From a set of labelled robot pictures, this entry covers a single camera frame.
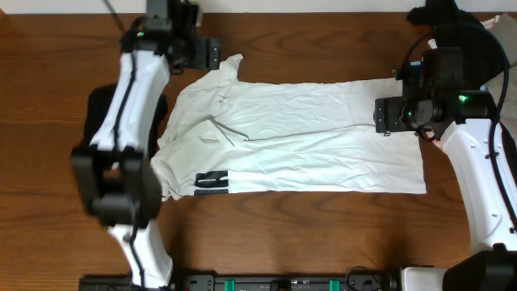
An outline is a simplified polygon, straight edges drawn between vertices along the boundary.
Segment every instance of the green tape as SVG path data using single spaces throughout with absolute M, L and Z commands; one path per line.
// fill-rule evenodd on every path
M 235 291 L 235 280 L 225 280 L 225 291 Z
M 330 280 L 329 291 L 339 291 L 339 280 Z

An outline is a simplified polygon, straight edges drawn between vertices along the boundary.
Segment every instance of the wood grain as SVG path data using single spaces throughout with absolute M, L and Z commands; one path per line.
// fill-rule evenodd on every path
M 200 32 L 222 39 L 222 57 L 244 55 L 242 81 L 272 83 L 391 77 L 420 33 L 404 14 L 205 15 Z M 109 15 L 0 19 L 0 290 L 74 290 L 85 273 L 128 271 L 69 168 L 88 95 L 117 79 L 118 39 Z M 171 107 L 204 74 L 172 78 Z M 449 267 L 469 255 L 467 218 L 447 157 L 429 144 L 422 157 L 427 195 L 184 198 L 163 205 L 162 236 L 180 269 L 221 274 Z

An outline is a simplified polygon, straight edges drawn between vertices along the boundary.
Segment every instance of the white wall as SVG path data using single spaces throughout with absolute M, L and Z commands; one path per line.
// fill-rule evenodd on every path
M 200 0 L 204 12 L 409 11 L 424 0 Z M 111 0 L 120 13 L 145 11 L 145 0 Z M 456 0 L 465 11 L 517 11 L 517 0 Z M 102 0 L 0 0 L 8 14 L 104 13 Z

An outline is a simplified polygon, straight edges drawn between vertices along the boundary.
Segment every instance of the wooden table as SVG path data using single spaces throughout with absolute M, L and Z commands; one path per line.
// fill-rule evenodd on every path
M 419 34 L 405 14 L 205 15 L 200 32 L 222 39 L 223 58 L 244 55 L 239 79 L 271 83 L 388 78 Z M 82 211 L 69 164 L 88 95 L 117 79 L 118 39 L 109 15 L 0 19 L 0 290 L 74 290 L 82 274 L 128 271 Z M 170 107 L 204 74 L 173 77 Z M 179 269 L 220 274 L 450 267 L 469 256 L 467 217 L 448 158 L 431 144 L 422 157 L 427 195 L 183 198 L 162 206 L 162 237 Z

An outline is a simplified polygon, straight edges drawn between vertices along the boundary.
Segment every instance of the gray cloth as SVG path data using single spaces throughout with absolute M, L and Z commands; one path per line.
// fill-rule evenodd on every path
M 499 21 L 489 29 L 499 40 L 510 66 L 517 64 L 517 20 L 512 19 L 508 14 L 503 14 Z
M 494 97 L 495 103 L 501 96 L 503 73 L 488 81 L 485 86 Z M 506 126 L 511 136 L 517 141 L 517 65 L 510 68 L 508 92 L 501 110 L 501 122 Z

